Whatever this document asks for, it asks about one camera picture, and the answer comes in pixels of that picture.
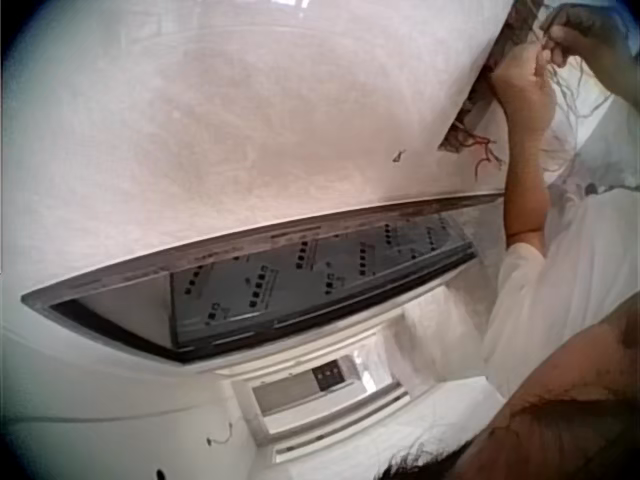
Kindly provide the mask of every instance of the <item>person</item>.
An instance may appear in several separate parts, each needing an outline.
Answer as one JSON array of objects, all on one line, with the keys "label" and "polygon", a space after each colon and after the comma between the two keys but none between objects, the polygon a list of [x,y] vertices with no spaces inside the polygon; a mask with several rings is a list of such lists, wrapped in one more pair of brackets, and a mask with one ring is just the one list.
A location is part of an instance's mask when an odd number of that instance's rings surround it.
[{"label": "person", "polygon": [[379,480],[640,478],[639,195],[612,190],[550,209],[538,157],[556,109],[548,68],[582,57],[636,109],[639,67],[606,9],[564,6],[543,44],[514,48],[492,76],[507,118],[507,253],[484,339],[487,378],[508,400],[453,452],[416,452]]}]

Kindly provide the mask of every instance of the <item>hand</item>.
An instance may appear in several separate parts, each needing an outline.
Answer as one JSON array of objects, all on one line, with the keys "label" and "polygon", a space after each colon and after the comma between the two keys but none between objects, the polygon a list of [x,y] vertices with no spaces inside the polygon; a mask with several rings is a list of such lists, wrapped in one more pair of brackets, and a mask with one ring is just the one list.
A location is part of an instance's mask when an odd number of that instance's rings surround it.
[{"label": "hand", "polygon": [[541,140],[556,111],[556,96],[547,75],[551,52],[537,43],[511,50],[491,76],[511,131]]},{"label": "hand", "polygon": [[633,101],[637,66],[620,25],[611,8],[565,4],[541,25],[544,48],[551,50],[551,60],[560,68],[578,55],[605,88]]}]

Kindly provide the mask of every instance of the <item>white wall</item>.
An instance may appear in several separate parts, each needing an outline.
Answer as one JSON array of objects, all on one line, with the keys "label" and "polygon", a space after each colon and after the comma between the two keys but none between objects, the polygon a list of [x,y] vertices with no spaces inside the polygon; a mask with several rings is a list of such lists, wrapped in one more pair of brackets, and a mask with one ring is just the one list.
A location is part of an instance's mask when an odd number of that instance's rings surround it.
[{"label": "white wall", "polygon": [[[145,378],[3,344],[3,420],[35,478],[246,478],[255,444],[212,376]],[[224,445],[228,423],[233,436]]]}]

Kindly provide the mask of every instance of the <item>white shirt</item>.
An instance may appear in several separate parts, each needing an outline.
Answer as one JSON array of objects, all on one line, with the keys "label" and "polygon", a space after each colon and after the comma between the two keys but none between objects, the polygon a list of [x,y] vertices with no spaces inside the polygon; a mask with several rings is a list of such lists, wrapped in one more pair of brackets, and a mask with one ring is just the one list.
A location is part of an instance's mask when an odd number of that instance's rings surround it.
[{"label": "white shirt", "polygon": [[505,398],[562,343],[639,289],[640,195],[613,190],[572,207],[546,259],[519,243],[500,269],[483,355]]}]

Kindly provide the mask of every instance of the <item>wall-mounted unit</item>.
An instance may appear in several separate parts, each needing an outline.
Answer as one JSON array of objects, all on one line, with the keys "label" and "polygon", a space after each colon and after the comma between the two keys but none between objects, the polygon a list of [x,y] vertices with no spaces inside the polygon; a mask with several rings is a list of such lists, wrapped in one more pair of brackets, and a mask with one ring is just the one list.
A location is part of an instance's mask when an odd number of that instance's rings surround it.
[{"label": "wall-mounted unit", "polygon": [[257,228],[28,293],[48,318],[117,348],[192,363],[317,328],[468,262],[445,214],[496,195],[410,202]]}]

